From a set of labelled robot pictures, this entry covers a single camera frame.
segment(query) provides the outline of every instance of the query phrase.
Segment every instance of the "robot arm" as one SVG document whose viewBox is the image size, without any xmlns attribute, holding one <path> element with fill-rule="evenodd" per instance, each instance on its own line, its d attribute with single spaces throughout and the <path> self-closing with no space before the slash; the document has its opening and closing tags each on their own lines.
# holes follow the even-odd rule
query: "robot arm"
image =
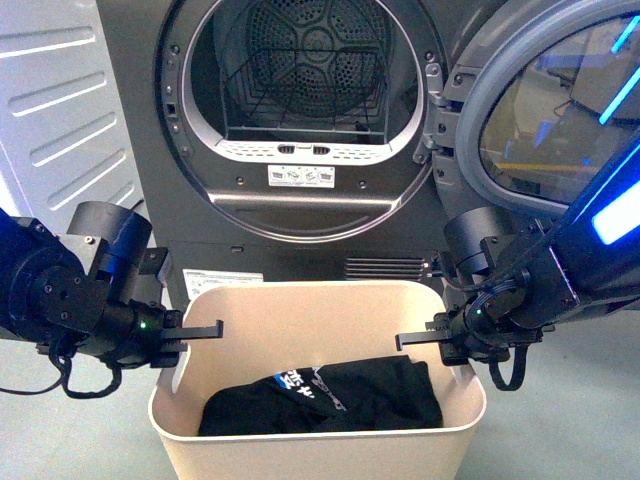
<svg viewBox="0 0 640 480">
<path fill-rule="evenodd" d="M 51 388 L 61 385 L 72 398 L 103 397 L 118 388 L 122 369 L 175 366 L 186 349 L 180 340 L 222 335 L 222 322 L 184 329 L 181 312 L 131 299 L 138 275 L 154 273 L 143 266 L 150 233 L 141 216 L 99 202 L 80 205 L 62 236 L 0 210 L 0 338 L 35 343 L 48 355 L 61 372 Z M 68 388 L 77 352 L 113 372 L 109 387 Z"/>
<path fill-rule="evenodd" d="M 440 342 L 445 364 L 488 363 L 499 389 L 517 390 L 528 347 L 554 324 L 632 307 L 640 300 L 639 151 L 635 135 L 555 224 L 514 229 L 493 208 L 454 219 L 447 225 L 452 253 L 438 263 L 457 295 L 426 332 L 398 335 L 398 348 Z M 510 348 L 507 384 L 498 364 Z"/>
</svg>

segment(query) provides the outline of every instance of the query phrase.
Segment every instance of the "hole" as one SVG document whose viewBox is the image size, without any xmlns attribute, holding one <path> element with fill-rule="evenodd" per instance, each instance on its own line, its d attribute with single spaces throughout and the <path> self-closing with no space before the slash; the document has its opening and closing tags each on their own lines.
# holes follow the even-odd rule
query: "hole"
<svg viewBox="0 0 640 480">
<path fill-rule="evenodd" d="M 278 146 L 278 151 L 286 155 L 291 155 L 296 151 L 296 147 L 294 147 L 293 145 L 280 145 Z"/>
<path fill-rule="evenodd" d="M 178 116 L 178 111 L 176 109 L 175 103 L 167 103 L 167 116 L 171 118 L 175 118 Z"/>
<path fill-rule="evenodd" d="M 331 150 L 328 147 L 313 147 L 314 155 L 327 155 Z"/>
</svg>

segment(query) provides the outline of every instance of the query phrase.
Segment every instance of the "wire rack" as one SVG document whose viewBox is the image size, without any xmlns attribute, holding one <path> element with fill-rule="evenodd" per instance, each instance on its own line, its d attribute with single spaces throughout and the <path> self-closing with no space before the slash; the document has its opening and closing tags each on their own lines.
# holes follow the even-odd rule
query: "wire rack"
<svg viewBox="0 0 640 480">
<path fill-rule="evenodd" d="M 261 49 L 221 83 L 227 138 L 332 132 L 386 142 L 387 86 L 380 51 Z"/>
</svg>

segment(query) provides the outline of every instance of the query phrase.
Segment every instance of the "dryer door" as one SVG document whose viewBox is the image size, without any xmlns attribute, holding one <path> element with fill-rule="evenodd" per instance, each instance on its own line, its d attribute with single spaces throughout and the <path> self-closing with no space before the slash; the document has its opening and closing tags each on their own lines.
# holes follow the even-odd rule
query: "dryer door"
<svg viewBox="0 0 640 480">
<path fill-rule="evenodd" d="M 640 2 L 611 0 L 499 10 L 427 126 L 443 201 L 464 203 L 460 182 L 509 209 L 561 216 L 640 125 L 639 15 Z"/>
</svg>

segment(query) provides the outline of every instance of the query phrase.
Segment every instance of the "printed logo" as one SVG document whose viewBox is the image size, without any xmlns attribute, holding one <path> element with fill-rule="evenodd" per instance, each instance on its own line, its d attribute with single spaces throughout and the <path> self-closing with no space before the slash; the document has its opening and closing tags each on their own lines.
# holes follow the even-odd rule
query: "printed logo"
<svg viewBox="0 0 640 480">
<path fill-rule="evenodd" d="M 298 373 L 297 370 L 289 370 L 288 372 L 276 373 L 273 378 L 282 388 L 286 390 L 292 390 L 298 388 L 296 390 L 297 393 L 301 393 L 305 397 L 308 398 L 316 398 L 313 395 L 313 391 L 310 387 L 304 387 L 304 380 L 302 379 L 302 375 Z"/>
</svg>

